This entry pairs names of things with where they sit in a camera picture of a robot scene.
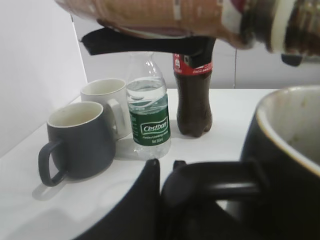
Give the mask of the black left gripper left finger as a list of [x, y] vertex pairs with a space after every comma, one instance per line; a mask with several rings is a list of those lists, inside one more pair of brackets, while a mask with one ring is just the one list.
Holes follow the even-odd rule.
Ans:
[[113, 209], [77, 240], [156, 240], [160, 207], [160, 162], [150, 159]]

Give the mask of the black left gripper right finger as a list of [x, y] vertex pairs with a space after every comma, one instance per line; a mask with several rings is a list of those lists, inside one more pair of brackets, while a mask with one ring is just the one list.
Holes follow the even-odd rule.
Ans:
[[249, 196], [250, 173], [240, 162], [176, 160], [161, 193], [163, 239], [248, 240], [250, 231], [217, 201]]

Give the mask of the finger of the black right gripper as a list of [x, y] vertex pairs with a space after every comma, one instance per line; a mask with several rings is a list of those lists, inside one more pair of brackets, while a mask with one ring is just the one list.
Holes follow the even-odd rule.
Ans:
[[216, 39], [204, 36], [140, 38], [105, 27], [86, 34], [81, 42], [91, 56], [142, 51], [172, 53], [189, 57], [189, 66], [195, 69], [211, 62]]

